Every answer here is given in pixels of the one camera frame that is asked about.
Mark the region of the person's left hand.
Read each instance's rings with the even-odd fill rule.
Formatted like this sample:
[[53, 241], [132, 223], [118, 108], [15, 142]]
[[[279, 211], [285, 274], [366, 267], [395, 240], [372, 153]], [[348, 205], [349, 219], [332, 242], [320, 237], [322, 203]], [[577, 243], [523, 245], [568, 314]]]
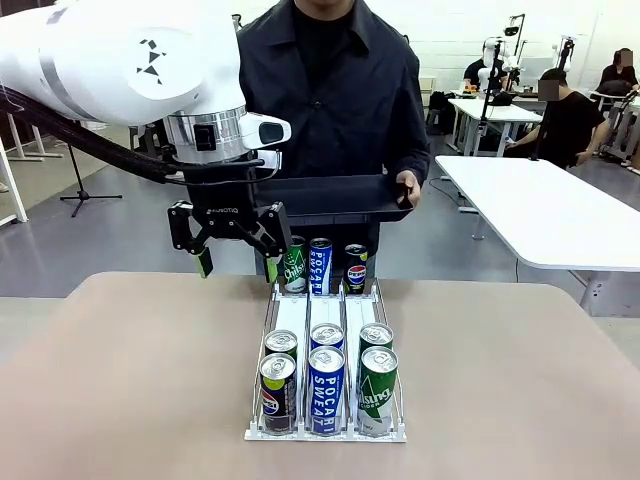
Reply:
[[421, 199], [421, 184], [411, 170], [396, 175], [397, 198], [399, 205], [416, 207]]

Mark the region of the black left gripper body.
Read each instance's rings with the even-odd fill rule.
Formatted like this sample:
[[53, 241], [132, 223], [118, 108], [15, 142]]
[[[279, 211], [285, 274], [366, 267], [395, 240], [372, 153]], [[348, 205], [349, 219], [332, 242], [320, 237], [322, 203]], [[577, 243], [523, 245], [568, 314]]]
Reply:
[[196, 239], [246, 241], [260, 232], [253, 180], [257, 162], [218, 162], [183, 169]]

